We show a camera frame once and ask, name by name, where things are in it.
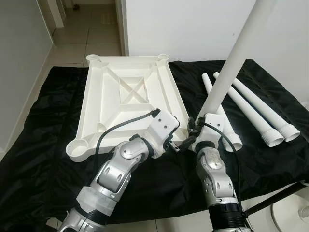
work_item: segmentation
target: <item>silver robot arm segment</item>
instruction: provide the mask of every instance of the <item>silver robot arm segment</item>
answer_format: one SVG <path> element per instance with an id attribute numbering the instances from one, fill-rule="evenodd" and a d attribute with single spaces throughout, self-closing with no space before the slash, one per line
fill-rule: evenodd
<path id="1" fill-rule="evenodd" d="M 76 207 L 71 209 L 59 232 L 102 232 L 107 218 L 112 214 L 127 185 L 131 173 L 148 157 L 157 158 L 165 152 L 165 144 L 179 127 L 179 122 L 169 112 L 160 111 L 140 137 L 115 147 L 113 156 L 106 161 L 90 186 L 78 194 Z"/>
<path id="2" fill-rule="evenodd" d="M 197 175 L 202 182 L 207 209 L 214 232 L 251 232 L 239 206 L 233 183 L 220 158 L 218 141 L 221 135 L 205 123 L 222 132 L 224 118 L 221 115 L 205 114 L 200 119 L 201 129 L 191 148 L 197 153 Z"/>

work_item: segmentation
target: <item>white plastic tube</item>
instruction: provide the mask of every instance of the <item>white plastic tube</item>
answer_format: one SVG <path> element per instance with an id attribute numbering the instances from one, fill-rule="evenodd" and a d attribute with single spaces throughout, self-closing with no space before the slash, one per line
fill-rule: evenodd
<path id="1" fill-rule="evenodd" d="M 291 141 L 300 135 L 298 129 L 287 123 L 237 78 L 234 80 L 233 85 L 284 136 L 285 141 Z"/>
<path id="2" fill-rule="evenodd" d="M 211 89 L 212 89 L 212 84 L 211 81 L 208 77 L 208 75 L 206 73 L 202 74 L 202 79 L 206 88 L 207 93 L 209 94 Z M 240 137 L 234 132 L 232 125 L 230 123 L 230 121 L 228 120 L 225 111 L 223 109 L 223 107 L 220 105 L 218 110 L 217 110 L 217 114 L 219 115 L 223 115 L 225 117 L 225 123 L 224 123 L 224 127 L 223 127 L 223 134 L 225 134 L 229 140 L 232 142 L 234 148 L 238 151 L 242 148 L 242 142 L 240 140 Z M 225 138 L 222 138 L 222 143 L 225 147 L 225 149 L 229 152 L 232 152 L 233 149 L 230 146 L 230 144 L 227 142 L 227 140 Z"/>
<path id="3" fill-rule="evenodd" d="M 98 55 L 96 54 L 90 54 L 88 56 L 86 56 L 86 60 L 87 60 L 87 64 L 90 65 L 91 61 L 97 60 L 98 59 Z"/>
<path id="4" fill-rule="evenodd" d="M 218 78 L 219 73 L 214 73 L 213 77 Z M 283 141 L 283 136 L 274 128 L 272 128 L 260 115 L 256 112 L 237 91 L 230 87 L 228 95 L 251 121 L 254 127 L 260 132 L 262 139 L 269 147 L 276 146 Z"/>
<path id="5" fill-rule="evenodd" d="M 245 62 L 249 49 L 253 46 L 256 37 L 258 37 L 261 29 L 266 24 L 275 3 L 276 0 L 256 0 L 232 51 L 222 67 L 220 77 L 213 85 L 212 91 L 206 98 L 197 119 L 206 113 L 215 114 L 217 112 L 219 105 Z"/>

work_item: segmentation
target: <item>black fabric sheet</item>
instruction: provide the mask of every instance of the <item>black fabric sheet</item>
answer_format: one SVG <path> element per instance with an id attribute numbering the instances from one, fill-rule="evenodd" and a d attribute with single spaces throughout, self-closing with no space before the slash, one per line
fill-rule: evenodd
<path id="1" fill-rule="evenodd" d="M 194 118 L 207 96 L 201 75 L 220 71 L 223 61 L 170 62 L 189 116 Z M 42 231 L 50 217 L 63 220 L 82 186 L 92 176 L 93 157 L 75 163 L 65 152 L 78 127 L 88 68 L 54 67 L 41 88 L 25 127 L 0 163 L 0 228 Z M 223 108 L 243 142 L 238 152 L 242 200 L 309 177 L 309 113 L 254 61 L 247 60 L 238 79 L 301 135 L 269 148 L 240 109 L 226 96 Z M 237 186 L 235 156 L 219 150 Z M 148 159 L 132 174 L 109 223 L 175 217 L 206 208 L 195 172 L 196 155 L 186 151 Z"/>

